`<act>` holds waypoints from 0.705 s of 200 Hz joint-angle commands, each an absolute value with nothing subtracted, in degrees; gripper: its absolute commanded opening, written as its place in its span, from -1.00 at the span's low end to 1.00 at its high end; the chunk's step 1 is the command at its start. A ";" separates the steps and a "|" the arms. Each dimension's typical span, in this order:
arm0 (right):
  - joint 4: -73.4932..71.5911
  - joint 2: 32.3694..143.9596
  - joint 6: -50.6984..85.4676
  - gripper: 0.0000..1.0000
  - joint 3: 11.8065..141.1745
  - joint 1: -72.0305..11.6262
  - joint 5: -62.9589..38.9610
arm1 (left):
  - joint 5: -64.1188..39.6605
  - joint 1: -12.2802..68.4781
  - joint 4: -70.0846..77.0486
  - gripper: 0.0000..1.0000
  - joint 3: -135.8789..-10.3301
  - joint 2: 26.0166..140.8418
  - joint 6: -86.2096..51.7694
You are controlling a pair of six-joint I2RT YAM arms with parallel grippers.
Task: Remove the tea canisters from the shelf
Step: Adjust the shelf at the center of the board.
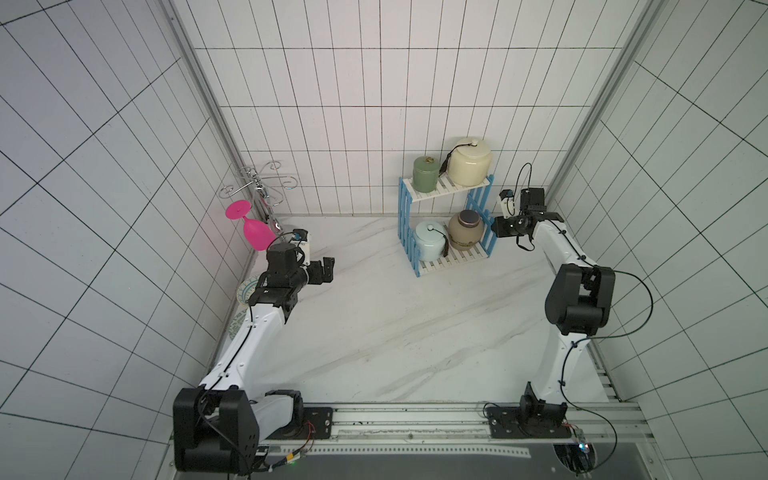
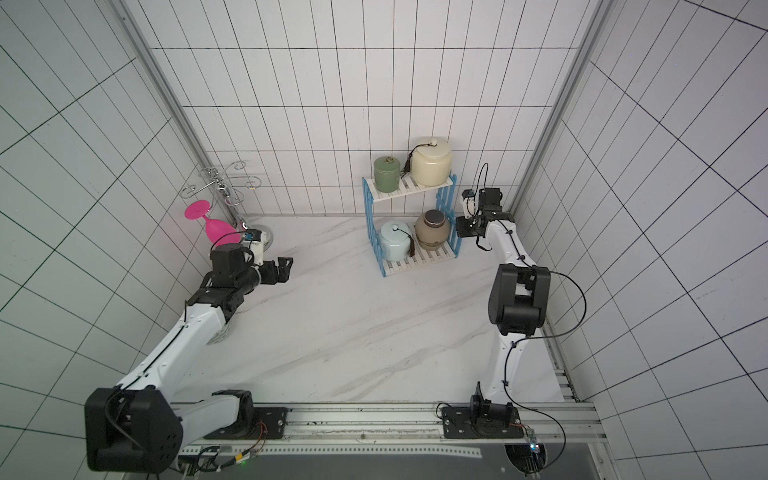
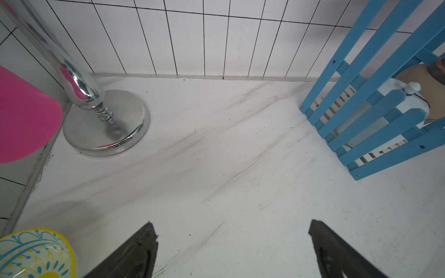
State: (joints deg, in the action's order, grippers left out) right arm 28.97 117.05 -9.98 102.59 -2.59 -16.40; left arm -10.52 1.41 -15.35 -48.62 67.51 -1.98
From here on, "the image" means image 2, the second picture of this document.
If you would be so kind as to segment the brown tea canister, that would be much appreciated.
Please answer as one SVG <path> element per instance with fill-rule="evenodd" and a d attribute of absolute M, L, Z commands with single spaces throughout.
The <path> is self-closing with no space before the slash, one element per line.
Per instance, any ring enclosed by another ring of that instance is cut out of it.
<path fill-rule="evenodd" d="M 415 231 L 419 245 L 424 250 L 435 251 L 447 241 L 450 224 L 442 211 L 431 209 L 420 215 Z"/>

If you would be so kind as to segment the green tea canister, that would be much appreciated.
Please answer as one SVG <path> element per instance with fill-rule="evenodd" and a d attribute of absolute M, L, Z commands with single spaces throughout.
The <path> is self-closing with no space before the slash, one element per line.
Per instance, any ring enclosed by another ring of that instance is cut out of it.
<path fill-rule="evenodd" d="M 382 156 L 374 161 L 374 184 L 382 193 L 398 190 L 401 176 L 400 161 L 392 156 Z"/>

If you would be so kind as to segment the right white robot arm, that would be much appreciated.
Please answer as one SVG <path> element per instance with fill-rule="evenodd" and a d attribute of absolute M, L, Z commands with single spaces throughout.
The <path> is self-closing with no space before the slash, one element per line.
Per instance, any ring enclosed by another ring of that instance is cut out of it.
<path fill-rule="evenodd" d="M 489 223 L 481 243 L 488 253 L 381 276 L 362 219 L 299 232 L 279 378 L 299 400 L 519 401 L 550 274 L 508 222 Z"/>

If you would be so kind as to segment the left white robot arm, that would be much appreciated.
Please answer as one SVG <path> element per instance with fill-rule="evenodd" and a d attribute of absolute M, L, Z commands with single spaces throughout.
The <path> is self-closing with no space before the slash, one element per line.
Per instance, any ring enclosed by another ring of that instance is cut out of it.
<path fill-rule="evenodd" d="M 115 386 L 86 400 L 87 464 L 92 471 L 160 474 L 187 445 L 210 434 L 246 438 L 257 427 L 247 390 L 219 390 L 192 406 L 171 406 L 204 347 L 226 328 L 257 287 L 285 283 L 293 260 L 260 261 L 242 244 L 212 249 L 212 269 L 179 320 L 145 360 Z"/>

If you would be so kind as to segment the cream tea canister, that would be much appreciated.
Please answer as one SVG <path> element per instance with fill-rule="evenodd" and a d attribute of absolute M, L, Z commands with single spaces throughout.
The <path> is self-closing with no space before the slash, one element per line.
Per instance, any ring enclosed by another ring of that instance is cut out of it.
<path fill-rule="evenodd" d="M 410 175 L 419 186 L 443 184 L 452 170 L 452 149 L 443 140 L 420 140 L 410 156 Z"/>

